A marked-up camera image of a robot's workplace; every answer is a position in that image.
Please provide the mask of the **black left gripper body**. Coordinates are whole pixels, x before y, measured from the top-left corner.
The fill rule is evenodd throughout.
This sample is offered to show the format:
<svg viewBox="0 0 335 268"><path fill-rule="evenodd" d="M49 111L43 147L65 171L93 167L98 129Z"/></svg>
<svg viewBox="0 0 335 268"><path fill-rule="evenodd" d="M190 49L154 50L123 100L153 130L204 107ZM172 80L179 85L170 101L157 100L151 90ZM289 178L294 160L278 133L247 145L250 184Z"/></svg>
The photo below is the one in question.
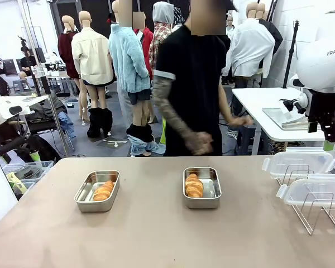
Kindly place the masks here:
<svg viewBox="0 0 335 268"><path fill-rule="evenodd" d="M24 122L5 122L0 125L0 152L20 147L28 138L28 126Z"/></svg>

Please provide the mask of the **person's left hand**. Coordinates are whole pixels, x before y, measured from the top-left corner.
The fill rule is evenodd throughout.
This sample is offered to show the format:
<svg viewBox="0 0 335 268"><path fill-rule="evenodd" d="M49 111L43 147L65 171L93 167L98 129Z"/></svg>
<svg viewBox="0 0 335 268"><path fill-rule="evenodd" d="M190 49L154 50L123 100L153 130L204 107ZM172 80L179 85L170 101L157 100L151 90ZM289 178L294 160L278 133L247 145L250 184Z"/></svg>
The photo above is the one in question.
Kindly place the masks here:
<svg viewBox="0 0 335 268"><path fill-rule="evenodd" d="M249 126L253 124L253 119L250 116L232 117L228 124L230 126Z"/></svg>

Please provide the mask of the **person's right hand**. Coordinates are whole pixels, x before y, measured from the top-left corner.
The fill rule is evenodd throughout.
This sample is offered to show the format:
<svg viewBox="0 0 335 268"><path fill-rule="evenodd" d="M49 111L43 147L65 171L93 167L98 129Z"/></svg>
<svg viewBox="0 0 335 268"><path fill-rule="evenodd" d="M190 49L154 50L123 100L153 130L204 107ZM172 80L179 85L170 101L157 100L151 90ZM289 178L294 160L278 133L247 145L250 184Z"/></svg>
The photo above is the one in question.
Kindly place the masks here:
<svg viewBox="0 0 335 268"><path fill-rule="evenodd" d="M206 132L191 132L185 140L186 147L194 156L211 153L212 142L212 136Z"/></svg>

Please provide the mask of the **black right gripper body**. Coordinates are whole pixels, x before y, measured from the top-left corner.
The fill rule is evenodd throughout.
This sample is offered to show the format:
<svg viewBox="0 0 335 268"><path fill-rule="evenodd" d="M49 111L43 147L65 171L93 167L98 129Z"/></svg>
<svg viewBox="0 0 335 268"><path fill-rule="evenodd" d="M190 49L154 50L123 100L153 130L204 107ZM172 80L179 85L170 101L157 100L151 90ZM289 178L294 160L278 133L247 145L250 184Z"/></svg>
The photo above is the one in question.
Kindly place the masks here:
<svg viewBox="0 0 335 268"><path fill-rule="evenodd" d="M325 140L335 143L335 93L309 90L307 119L317 122Z"/></svg>

